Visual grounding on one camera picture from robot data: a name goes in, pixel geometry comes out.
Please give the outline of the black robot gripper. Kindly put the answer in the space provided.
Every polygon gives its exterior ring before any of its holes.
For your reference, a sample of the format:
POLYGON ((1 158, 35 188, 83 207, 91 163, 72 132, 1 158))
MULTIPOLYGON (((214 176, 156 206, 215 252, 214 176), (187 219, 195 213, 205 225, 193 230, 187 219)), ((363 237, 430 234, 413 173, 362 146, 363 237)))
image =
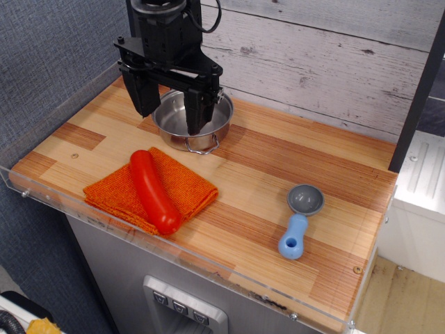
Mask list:
POLYGON ((144 118, 160 106, 159 85, 184 92, 188 134, 198 135, 222 99, 223 69, 201 50, 205 29, 200 1, 132 1, 139 38, 118 36, 122 78, 144 118))

